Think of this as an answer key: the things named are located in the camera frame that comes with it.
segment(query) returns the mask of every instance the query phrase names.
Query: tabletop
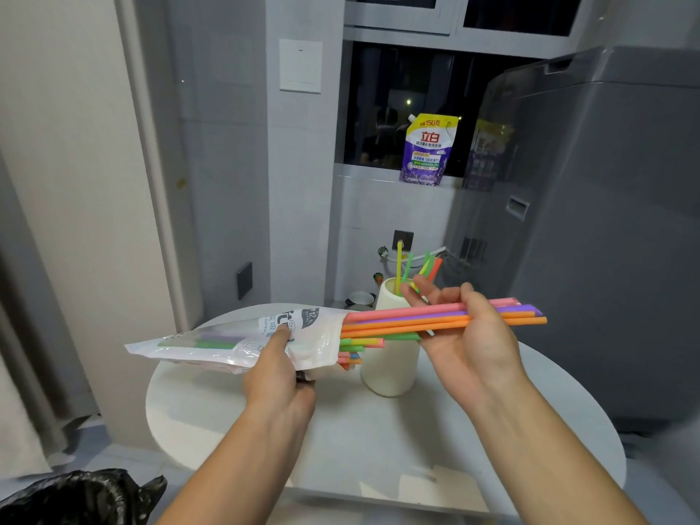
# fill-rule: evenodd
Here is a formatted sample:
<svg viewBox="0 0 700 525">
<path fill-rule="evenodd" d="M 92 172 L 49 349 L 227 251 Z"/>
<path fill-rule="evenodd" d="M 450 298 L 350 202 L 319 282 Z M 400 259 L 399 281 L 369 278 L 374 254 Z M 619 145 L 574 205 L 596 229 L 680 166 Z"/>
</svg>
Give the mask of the tabletop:
<svg viewBox="0 0 700 525">
<path fill-rule="evenodd" d="M 303 304 L 237 309 L 202 326 L 283 313 Z M 564 369 L 529 346 L 530 379 L 618 485 L 625 453 L 612 422 Z M 161 362 L 145 399 L 153 438 L 197 469 L 245 407 L 242 376 Z M 450 398 L 423 351 L 414 386 L 381 397 L 350 371 L 316 383 L 316 412 L 288 486 L 305 494 L 443 512 L 517 515 L 472 423 Z"/>
</svg>

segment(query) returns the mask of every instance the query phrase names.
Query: purple packaging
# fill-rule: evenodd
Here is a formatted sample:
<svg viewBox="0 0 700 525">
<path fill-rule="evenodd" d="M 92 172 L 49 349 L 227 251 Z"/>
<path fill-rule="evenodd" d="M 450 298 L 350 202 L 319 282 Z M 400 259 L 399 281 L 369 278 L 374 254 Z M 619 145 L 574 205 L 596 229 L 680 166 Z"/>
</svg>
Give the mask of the purple packaging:
<svg viewBox="0 0 700 525">
<path fill-rule="evenodd" d="M 439 185 L 458 122 L 457 116 L 419 114 L 406 131 L 399 180 L 426 186 Z"/>
</svg>

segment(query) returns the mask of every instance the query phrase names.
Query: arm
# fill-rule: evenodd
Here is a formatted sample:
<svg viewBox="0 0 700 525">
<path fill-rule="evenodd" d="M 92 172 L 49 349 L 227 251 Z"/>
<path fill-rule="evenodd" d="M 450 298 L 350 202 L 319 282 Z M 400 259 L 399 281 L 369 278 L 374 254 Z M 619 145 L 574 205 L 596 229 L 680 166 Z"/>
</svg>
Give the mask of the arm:
<svg viewBox="0 0 700 525">
<path fill-rule="evenodd" d="M 247 405 L 158 525 L 265 523 L 299 457 L 315 392 L 298 384 L 280 326 L 244 376 Z"/>
<path fill-rule="evenodd" d="M 474 424 L 486 454 L 528 524 L 636 525 L 647 521 L 527 377 L 515 335 L 484 295 L 465 283 L 414 282 L 431 304 L 464 302 L 463 330 L 421 342 L 447 392 Z M 427 305 L 409 284 L 412 306 Z"/>
</svg>

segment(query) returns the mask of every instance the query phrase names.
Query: gray appliance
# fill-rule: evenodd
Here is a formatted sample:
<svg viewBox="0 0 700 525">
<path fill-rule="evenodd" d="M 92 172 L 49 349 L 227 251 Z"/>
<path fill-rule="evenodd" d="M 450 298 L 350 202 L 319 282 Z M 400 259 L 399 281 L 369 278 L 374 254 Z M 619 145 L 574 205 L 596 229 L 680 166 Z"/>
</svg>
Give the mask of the gray appliance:
<svg viewBox="0 0 700 525">
<path fill-rule="evenodd" d="M 446 283 L 541 308 L 517 330 L 620 431 L 700 405 L 700 52 L 616 47 L 507 71 L 479 117 L 513 133 L 453 206 Z"/>
</svg>

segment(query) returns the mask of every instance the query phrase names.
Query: black trash bag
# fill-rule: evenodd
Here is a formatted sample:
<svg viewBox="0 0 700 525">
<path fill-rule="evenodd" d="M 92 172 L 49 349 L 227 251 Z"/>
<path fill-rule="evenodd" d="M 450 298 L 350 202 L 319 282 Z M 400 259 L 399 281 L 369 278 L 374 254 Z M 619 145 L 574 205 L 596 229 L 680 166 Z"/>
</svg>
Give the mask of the black trash bag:
<svg viewBox="0 0 700 525">
<path fill-rule="evenodd" d="M 76 470 L 0 501 L 2 525 L 145 525 L 165 493 L 162 475 L 143 486 L 127 470 Z"/>
</svg>

